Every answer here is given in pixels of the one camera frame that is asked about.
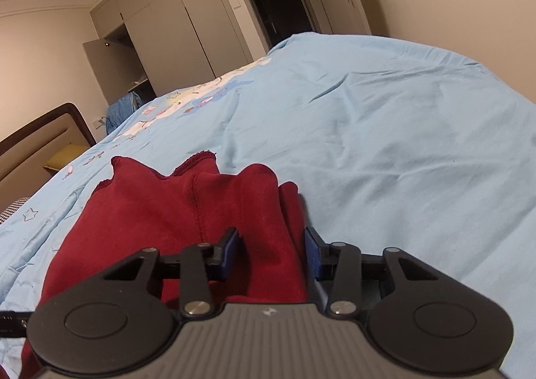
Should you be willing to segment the checkered pillow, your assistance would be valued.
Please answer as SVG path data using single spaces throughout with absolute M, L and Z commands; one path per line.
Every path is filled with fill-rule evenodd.
M 14 213 L 27 203 L 27 197 L 21 197 L 9 204 L 0 214 L 0 224 L 5 223 Z

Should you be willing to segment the yellow pillow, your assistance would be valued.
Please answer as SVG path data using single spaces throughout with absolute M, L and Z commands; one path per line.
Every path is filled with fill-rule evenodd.
M 86 152 L 89 149 L 88 146 L 68 144 L 63 147 L 54 155 L 52 155 L 46 163 L 43 164 L 43 168 L 49 172 L 58 172 L 64 167 L 68 166 L 73 160 Z

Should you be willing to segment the brown padded headboard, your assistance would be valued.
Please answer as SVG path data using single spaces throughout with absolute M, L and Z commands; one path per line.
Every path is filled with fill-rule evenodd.
M 46 112 L 2 140 L 1 209 L 42 188 L 54 175 L 44 164 L 70 144 L 86 148 L 96 144 L 73 103 Z

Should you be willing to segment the blue clothes pile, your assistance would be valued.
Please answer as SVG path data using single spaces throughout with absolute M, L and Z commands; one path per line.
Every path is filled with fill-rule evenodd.
M 109 106 L 106 113 L 106 134 L 113 133 L 123 122 L 136 112 L 143 102 L 134 91 L 128 92 L 124 97 Z

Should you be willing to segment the light blue bed cover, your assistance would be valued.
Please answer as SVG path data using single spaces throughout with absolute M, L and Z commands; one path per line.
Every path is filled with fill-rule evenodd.
M 511 316 L 502 368 L 535 375 L 535 106 L 462 55 L 382 37 L 295 35 L 134 112 L 1 226 L 1 307 L 32 310 L 114 156 L 170 174 L 211 150 L 294 182 L 327 240 L 395 246 Z

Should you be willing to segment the dark red sweater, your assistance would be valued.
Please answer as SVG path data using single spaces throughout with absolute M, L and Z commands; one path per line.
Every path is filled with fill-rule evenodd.
M 41 300 L 62 293 L 145 248 L 164 255 L 219 241 L 236 228 L 242 247 L 231 274 L 211 286 L 216 303 L 303 303 L 307 299 L 304 214 L 298 188 L 267 166 L 220 173 L 203 151 L 164 176 L 129 157 L 112 160 L 51 261 Z

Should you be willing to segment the grey wardrobe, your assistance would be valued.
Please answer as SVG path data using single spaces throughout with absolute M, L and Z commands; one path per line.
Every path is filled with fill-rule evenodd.
M 108 104 L 138 84 L 151 98 L 209 82 L 251 62 L 228 0 L 105 0 L 83 45 Z

